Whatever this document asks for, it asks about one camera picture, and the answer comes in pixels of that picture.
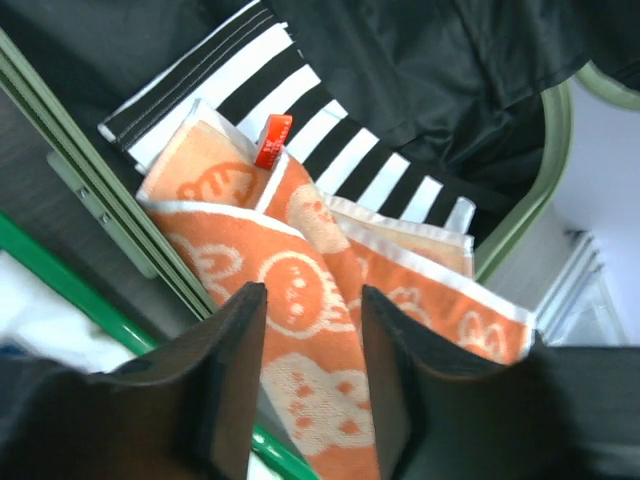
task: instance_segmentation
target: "white stripe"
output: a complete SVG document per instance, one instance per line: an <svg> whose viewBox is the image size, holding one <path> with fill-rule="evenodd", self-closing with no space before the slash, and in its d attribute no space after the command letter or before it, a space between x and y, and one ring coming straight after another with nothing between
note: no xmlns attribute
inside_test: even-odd
<svg viewBox="0 0 640 480"><path fill-rule="evenodd" d="M215 29L215 31L213 33L211 33L210 35L207 35L205 37L204 40L202 40L201 42L199 42L195 47L193 47L191 50L189 50L187 53L185 53L182 57L180 57L173 65L171 65L169 68L167 68L165 71L163 71L160 75L158 75L157 77L155 77L153 80L151 80L151 82L146 85L142 90L140 90L138 93L136 93L133 97L131 97L129 100L127 100L125 103L123 103L120 108L118 108L115 112L113 112L111 115L109 115L105 121L103 123L107 123L109 120L111 120L113 117L116 117L122 110L124 110L125 108L128 108L129 106L133 105L134 103L136 103L138 100L140 100L142 97L144 97L148 92L150 92L153 87L155 87L158 83L160 83L160 81L166 77L169 73L171 73L171 71L176 68L176 66L182 62L185 58L189 57L193 52L195 52L198 48L200 48L202 45L204 45L205 43L207 43L212 37L215 37L216 35L218 35L218 32L220 32L220 30L222 30L224 27L226 27L229 23L233 22L236 18L238 18L240 15L242 15L244 12L246 12L247 10L249 10L250 8L252 8L256 3L258 3L260 0L254 0L252 2L250 2L249 4L245 5L244 7L242 7L240 10L238 10L232 17L228 18L227 20L225 20L222 24L220 24L220 26L218 26L218 28ZM260 11L261 15L265 15L264 10Z"/></svg>
<svg viewBox="0 0 640 480"><path fill-rule="evenodd" d="M333 100L328 106L338 102ZM337 117L329 113L325 108L320 110L307 122L302 130L287 145L287 150L293 158L300 163L304 163L307 157L313 152L324 137L335 127L344 117Z"/></svg>
<svg viewBox="0 0 640 480"><path fill-rule="evenodd" d="M318 76L309 65L305 65L297 72L289 75L289 78L278 85L278 87L256 105L249 115L238 124L238 129L244 133L249 140L257 142L269 115L286 112L302 95L319 83L320 79Z"/></svg>
<svg viewBox="0 0 640 480"><path fill-rule="evenodd" d="M449 218L447 218L447 222L444 224L444 228L454 232L467 233L475 212L475 203L468 198L458 197L453 210L449 214Z"/></svg>
<svg viewBox="0 0 640 480"><path fill-rule="evenodd" d="M329 105L324 107L324 109L327 111L327 113L333 115L336 118L344 118L348 115L347 111L342 108L342 105L340 105L337 101L331 102Z"/></svg>
<svg viewBox="0 0 640 480"><path fill-rule="evenodd" d="M195 100L202 98L213 108L218 108L238 87L291 44L291 38L280 25L271 27L231 57L191 95L168 112L164 119L129 149L129 154L148 171L184 119L189 116Z"/></svg>
<svg viewBox="0 0 640 480"><path fill-rule="evenodd" d="M320 175L316 182L318 188L331 195L336 193L376 143L378 139L373 133L365 128L360 130Z"/></svg>
<svg viewBox="0 0 640 480"><path fill-rule="evenodd" d="M442 190L442 184L440 182L436 182L433 178L425 176L409 202L409 205L407 205L407 208L402 212L400 220L416 223L424 222L440 190Z"/></svg>
<svg viewBox="0 0 640 480"><path fill-rule="evenodd" d="M360 196L358 204L374 212L380 210L407 168L409 162L396 153L391 155Z"/></svg>

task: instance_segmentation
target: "orange and white pattern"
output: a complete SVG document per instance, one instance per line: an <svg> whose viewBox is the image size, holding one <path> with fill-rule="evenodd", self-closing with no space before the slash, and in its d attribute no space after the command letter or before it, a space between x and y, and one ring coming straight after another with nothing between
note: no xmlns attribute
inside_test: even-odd
<svg viewBox="0 0 640 480"><path fill-rule="evenodd" d="M528 351L532 317L473 282L459 252L434 252L424 229L354 218L286 152L272 172L253 166L255 154L200 105L138 198L216 302L247 281L266 284L261 382L317 474L378 478L360 344L365 279L417 322L506 364Z"/></svg>

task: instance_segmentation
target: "label tag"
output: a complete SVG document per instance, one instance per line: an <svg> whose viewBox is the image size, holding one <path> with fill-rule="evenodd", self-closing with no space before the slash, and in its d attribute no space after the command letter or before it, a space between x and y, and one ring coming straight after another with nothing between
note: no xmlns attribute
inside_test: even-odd
<svg viewBox="0 0 640 480"><path fill-rule="evenodd" d="M293 118L291 115L269 115L267 124L258 141L256 167L271 170L287 141Z"/></svg>

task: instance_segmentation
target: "black and white striped fabric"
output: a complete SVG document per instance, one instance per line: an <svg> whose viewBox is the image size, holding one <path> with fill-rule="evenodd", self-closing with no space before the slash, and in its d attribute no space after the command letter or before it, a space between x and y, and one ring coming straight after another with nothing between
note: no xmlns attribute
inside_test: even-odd
<svg viewBox="0 0 640 480"><path fill-rule="evenodd" d="M254 142L268 115L292 115L287 149L330 195L392 218L462 233L469 227L474 187L407 161L352 119L260 1L219 27L99 130L146 173L198 99Z"/></svg>

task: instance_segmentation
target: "green frame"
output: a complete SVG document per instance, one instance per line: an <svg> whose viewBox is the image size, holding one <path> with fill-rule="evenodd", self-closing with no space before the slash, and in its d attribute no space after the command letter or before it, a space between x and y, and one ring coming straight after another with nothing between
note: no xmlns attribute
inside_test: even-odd
<svg viewBox="0 0 640 480"><path fill-rule="evenodd" d="M533 187L476 249L476 280L485 283L549 204L567 166L573 133L573 107L568 82L541 93L545 144Z"/></svg>

